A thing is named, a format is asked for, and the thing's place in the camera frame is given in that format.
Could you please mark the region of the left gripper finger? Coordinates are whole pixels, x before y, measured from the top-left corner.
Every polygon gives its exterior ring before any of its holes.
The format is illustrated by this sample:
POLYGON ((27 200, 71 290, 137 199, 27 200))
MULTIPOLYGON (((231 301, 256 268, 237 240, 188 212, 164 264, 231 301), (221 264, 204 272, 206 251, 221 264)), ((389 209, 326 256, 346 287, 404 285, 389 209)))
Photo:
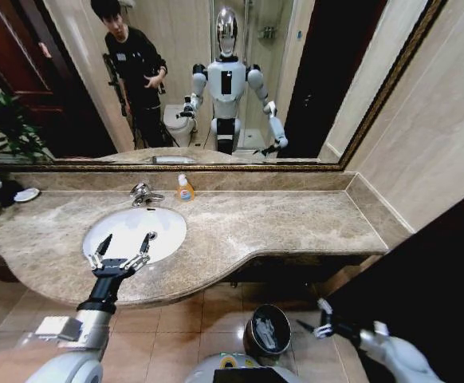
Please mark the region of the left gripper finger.
POLYGON ((143 266, 145 266, 147 262, 150 261, 150 256, 148 254, 150 249, 150 242, 154 240, 156 237, 157 233, 155 231, 149 231, 145 235, 142 243, 140 244, 140 249, 137 252, 137 254, 124 262, 125 270, 138 271, 143 266))
POLYGON ((101 270, 104 268, 103 259, 108 247, 112 241, 112 234, 109 234, 100 244, 97 249, 87 256, 92 270, 101 270))

